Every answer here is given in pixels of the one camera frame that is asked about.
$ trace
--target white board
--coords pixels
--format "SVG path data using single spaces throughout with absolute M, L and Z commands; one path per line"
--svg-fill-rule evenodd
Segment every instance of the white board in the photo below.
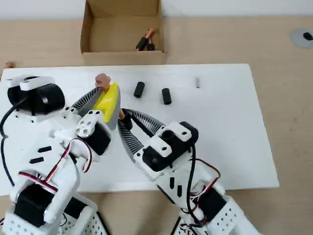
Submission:
M 106 73 L 121 90 L 122 107 L 147 113 L 164 124 L 187 121 L 200 133 L 197 157 L 216 166 L 226 189 L 272 188 L 279 182 L 264 127 L 250 67 L 234 65 L 165 65 L 8 69 L 2 80 L 20 75 L 47 75 L 55 78 L 72 105 L 94 88 L 94 78 Z M 200 79 L 196 88 L 195 78 Z M 146 86 L 141 99 L 133 96 L 138 81 Z M 161 90 L 169 88 L 172 104 L 164 105 Z M 0 117 L 11 107 L 7 88 L 0 83 Z M 10 117 L 5 124 L 5 155 L 8 168 L 17 180 L 19 162 L 36 138 L 49 126 L 25 123 Z M 140 140 L 147 136 L 138 133 Z M 0 195 L 11 189 L 0 166 Z M 128 158 L 116 130 L 110 155 L 93 163 L 81 178 L 80 191 L 105 192 L 156 189 Z

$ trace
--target white wire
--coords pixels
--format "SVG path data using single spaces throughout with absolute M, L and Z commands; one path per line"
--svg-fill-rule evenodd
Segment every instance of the white wire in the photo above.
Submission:
M 195 196 L 191 196 L 190 198 L 195 199 L 195 198 L 198 198 L 198 197 L 200 197 L 201 195 L 203 195 L 203 194 L 205 193 L 205 191 L 209 188 L 210 184 L 211 184 L 211 183 L 209 183 L 209 184 L 205 187 L 205 189 L 204 189 L 200 194 L 197 194 L 197 195 L 195 195 Z

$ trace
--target table surface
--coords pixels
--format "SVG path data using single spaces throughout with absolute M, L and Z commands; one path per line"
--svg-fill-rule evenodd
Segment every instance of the table surface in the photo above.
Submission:
M 0 21 L 0 64 L 82 66 L 81 20 Z M 248 63 L 267 128 L 280 188 L 229 191 L 266 235 L 311 234 L 313 218 L 313 49 L 289 33 L 312 31 L 313 17 L 167 18 L 167 64 Z M 112 234 L 168 235 L 178 217 L 160 192 L 86 194 Z M 9 198 L 0 198 L 4 214 Z

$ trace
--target black wire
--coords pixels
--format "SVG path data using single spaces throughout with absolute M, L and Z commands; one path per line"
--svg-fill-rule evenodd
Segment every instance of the black wire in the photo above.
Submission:
M 4 126 L 4 123 L 5 121 L 8 119 L 8 117 L 10 116 L 11 113 L 13 113 L 14 110 L 16 110 L 24 101 L 26 101 L 27 98 L 24 98 L 22 99 L 21 101 L 19 101 L 18 103 L 14 104 L 12 106 L 12 108 L 9 109 L 8 112 L 6 112 L 6 114 L 3 116 L 1 122 L 0 122 L 0 133 L 2 135 L 2 140 L 1 140 L 1 147 L 0 147 L 0 152 L 1 152 L 1 159 L 2 159 L 2 165 L 3 165 L 3 168 L 4 168 L 4 171 L 6 173 L 6 176 L 8 177 L 10 183 L 12 186 L 14 186 L 14 181 L 12 180 L 12 177 L 10 175 L 10 172 L 8 170 L 8 167 L 6 165 L 6 162 L 5 162 L 5 155 L 4 155 L 4 140 L 6 138 L 8 138 L 8 136 L 4 133 L 4 130 L 3 130 L 3 126 Z
M 9 172 L 8 167 L 7 167 L 7 165 L 6 165 L 6 162 L 5 162 L 5 156 L 4 156 L 4 140 L 5 140 L 5 138 L 2 138 L 2 140 L 1 140 L 1 158 L 2 158 L 2 165 L 3 165 L 4 171 L 5 171 L 5 173 L 6 173 L 6 176 L 8 177 L 8 179 L 9 179 L 11 185 L 14 186 L 14 185 L 15 185 L 15 184 L 14 184 L 14 181 L 12 180 L 12 177 L 11 177 L 11 175 L 10 175 L 10 172 Z
M 3 116 L 1 122 L 0 122 L 0 133 L 2 135 L 3 138 L 8 138 L 5 133 L 4 133 L 4 130 L 3 130 L 3 126 L 4 126 L 4 123 L 5 121 L 8 119 L 8 117 L 11 115 L 11 113 L 13 113 L 14 110 L 16 110 L 24 101 L 27 100 L 27 97 L 22 99 L 21 101 L 19 101 L 18 103 L 14 104 L 12 106 L 12 108 L 9 109 L 8 112 L 6 112 L 6 114 Z
M 65 219 L 65 222 L 63 224 L 61 224 L 60 227 L 62 227 L 63 225 L 66 225 L 66 223 L 67 223 L 67 217 L 65 216 L 64 213 L 63 213 L 63 216 L 64 216 L 64 219 Z
M 191 206 L 190 206 L 190 190 L 191 190 L 192 179 L 194 177 L 195 166 L 196 166 L 196 147 L 193 145 L 191 148 L 192 148 L 192 159 L 191 159 L 191 169 L 190 169 L 188 186 L 187 186 L 187 208 L 188 208 L 188 211 L 189 211 L 191 217 L 196 222 L 196 224 L 190 224 L 189 226 L 202 228 L 203 223 L 198 220 L 198 218 L 195 216 L 195 214 L 193 213 Z

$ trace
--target open cardboard box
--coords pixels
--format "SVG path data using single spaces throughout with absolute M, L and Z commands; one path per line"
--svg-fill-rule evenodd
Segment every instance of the open cardboard box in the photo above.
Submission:
M 81 34 L 86 65 L 164 64 L 160 0 L 87 0 Z M 155 51 L 136 51 L 148 28 Z

